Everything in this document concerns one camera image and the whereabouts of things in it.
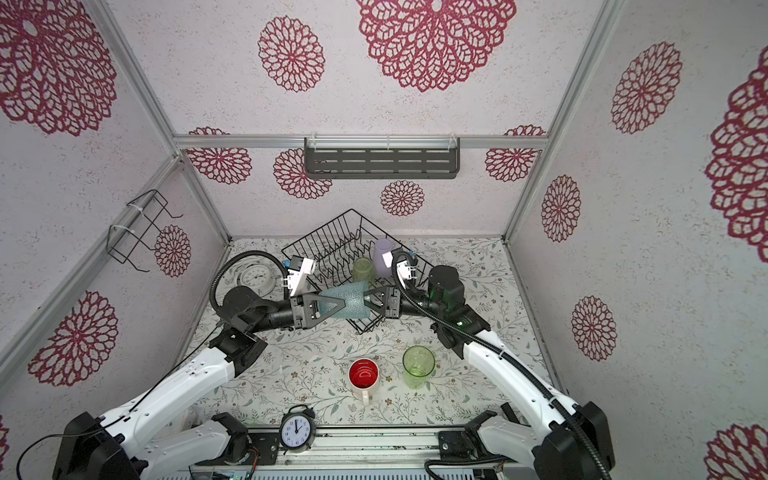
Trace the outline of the teal transparent cup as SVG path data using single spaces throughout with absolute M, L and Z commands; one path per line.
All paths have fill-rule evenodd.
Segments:
M 332 318 L 341 319 L 367 319 L 370 309 L 365 305 L 365 292 L 369 290 L 367 281 L 346 283 L 338 287 L 325 290 L 322 295 L 329 298 L 344 301 L 345 306 L 333 313 Z

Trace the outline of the lavender plastic cup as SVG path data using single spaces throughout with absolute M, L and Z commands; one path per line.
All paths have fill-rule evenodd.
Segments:
M 388 279 L 392 275 L 392 251 L 395 243 L 389 238 L 378 239 L 372 250 L 372 262 L 376 279 Z

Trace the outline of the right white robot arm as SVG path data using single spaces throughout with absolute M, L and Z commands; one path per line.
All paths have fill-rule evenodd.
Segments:
M 578 404 L 522 363 L 465 300 L 457 270 L 432 268 L 424 289 L 411 269 L 394 269 L 391 285 L 361 295 L 367 309 L 388 318 L 413 315 L 431 321 L 441 344 L 479 370 L 523 416 L 495 413 L 469 429 L 485 462 L 510 460 L 540 479 L 608 479 L 615 464 L 606 415 L 592 402 Z

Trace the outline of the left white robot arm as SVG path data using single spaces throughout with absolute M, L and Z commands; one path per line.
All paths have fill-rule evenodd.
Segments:
M 147 392 L 100 417 L 70 421 L 55 479 L 159 479 L 199 461 L 243 458 L 248 430 L 230 414 L 158 439 L 157 434 L 200 398 L 248 370 L 267 347 L 259 332 L 310 329 L 346 317 L 349 301 L 325 292 L 271 301 L 245 286 L 231 289 L 215 311 L 223 328 L 208 346 Z

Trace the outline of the green transparent cup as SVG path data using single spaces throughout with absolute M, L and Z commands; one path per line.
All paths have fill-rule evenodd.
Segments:
M 427 383 L 436 368 L 433 352 L 425 346 L 409 347 L 402 357 L 403 380 L 410 389 L 418 389 Z
M 369 258 L 361 257 L 354 261 L 351 281 L 353 283 L 366 282 L 368 284 L 373 284 L 376 281 L 374 264 Z

